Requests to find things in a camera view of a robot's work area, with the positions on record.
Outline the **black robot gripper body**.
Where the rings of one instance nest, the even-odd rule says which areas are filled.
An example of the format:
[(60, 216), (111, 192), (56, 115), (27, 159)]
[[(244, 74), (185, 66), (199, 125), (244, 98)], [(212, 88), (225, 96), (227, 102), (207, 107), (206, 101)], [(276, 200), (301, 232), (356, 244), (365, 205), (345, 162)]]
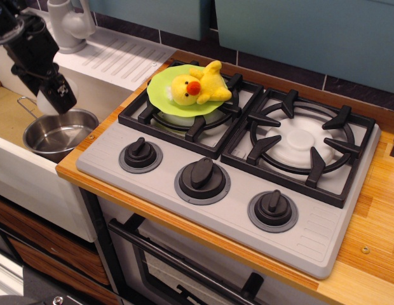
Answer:
[(3, 45), (14, 62), (12, 74), (27, 71), (44, 76), (59, 73), (53, 62), (57, 43), (42, 18), (7, 18), (2, 21)]

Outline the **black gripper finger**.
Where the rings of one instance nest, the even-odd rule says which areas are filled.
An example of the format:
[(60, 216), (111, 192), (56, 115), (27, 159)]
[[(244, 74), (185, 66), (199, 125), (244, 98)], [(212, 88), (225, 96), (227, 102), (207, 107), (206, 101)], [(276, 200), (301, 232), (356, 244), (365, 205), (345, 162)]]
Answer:
[(52, 75), (41, 82), (39, 86), (39, 110), (43, 114), (65, 114), (76, 103), (74, 90), (61, 73)]
[(16, 76), (18, 76), (31, 93), (37, 97), (40, 87), (42, 86), (44, 76), (27, 71), (17, 71)]

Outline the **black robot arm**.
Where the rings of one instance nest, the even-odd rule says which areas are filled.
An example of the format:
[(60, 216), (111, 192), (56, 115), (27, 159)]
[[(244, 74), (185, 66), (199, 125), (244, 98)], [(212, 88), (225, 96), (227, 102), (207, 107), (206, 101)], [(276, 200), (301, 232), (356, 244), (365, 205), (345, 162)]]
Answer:
[(65, 114), (77, 99), (54, 57), (59, 47), (38, 15), (24, 13), (18, 1), (0, 1), (0, 45), (13, 61), (11, 73), (51, 106), (47, 115)]

